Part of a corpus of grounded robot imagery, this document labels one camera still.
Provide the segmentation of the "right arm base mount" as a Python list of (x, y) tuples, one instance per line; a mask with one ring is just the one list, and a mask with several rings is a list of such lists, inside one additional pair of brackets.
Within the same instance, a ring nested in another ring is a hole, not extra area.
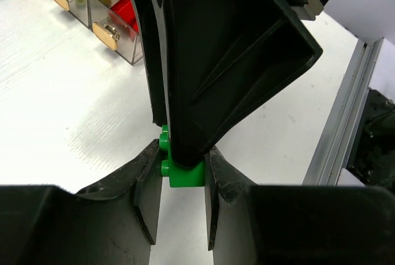
[(368, 92), (346, 169), (368, 186), (394, 192), (394, 102)]

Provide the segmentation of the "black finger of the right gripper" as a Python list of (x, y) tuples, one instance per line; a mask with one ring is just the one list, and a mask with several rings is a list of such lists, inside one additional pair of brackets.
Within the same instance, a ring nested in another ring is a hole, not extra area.
[(153, 121), (194, 167), (237, 123), (306, 73), (322, 48), (293, 0), (131, 0)]

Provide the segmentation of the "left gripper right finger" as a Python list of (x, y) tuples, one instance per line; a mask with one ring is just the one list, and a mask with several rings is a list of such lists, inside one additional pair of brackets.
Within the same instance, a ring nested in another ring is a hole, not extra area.
[(259, 185), (204, 157), (215, 264), (393, 264), (394, 196), (379, 187)]

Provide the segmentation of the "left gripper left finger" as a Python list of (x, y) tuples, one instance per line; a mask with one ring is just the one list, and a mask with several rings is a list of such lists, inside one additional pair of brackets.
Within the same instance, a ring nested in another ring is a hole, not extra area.
[(156, 242), (162, 152), (69, 193), (55, 185), (1, 187), (2, 264), (148, 264)]

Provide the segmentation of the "green lego plate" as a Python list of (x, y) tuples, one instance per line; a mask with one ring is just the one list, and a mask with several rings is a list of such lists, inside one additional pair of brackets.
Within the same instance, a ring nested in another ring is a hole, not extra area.
[(164, 154), (160, 173), (161, 176), (168, 177), (171, 188), (203, 187), (205, 185), (205, 163), (203, 161), (192, 168), (187, 168), (173, 160), (167, 125), (162, 126), (159, 146)]

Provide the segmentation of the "red long lego brick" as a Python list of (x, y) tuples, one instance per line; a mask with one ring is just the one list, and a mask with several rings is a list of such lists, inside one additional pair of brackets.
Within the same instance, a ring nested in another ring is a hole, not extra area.
[(110, 8), (109, 16), (113, 23), (125, 29), (130, 38), (134, 38), (139, 34), (136, 15), (130, 0), (117, 1)]

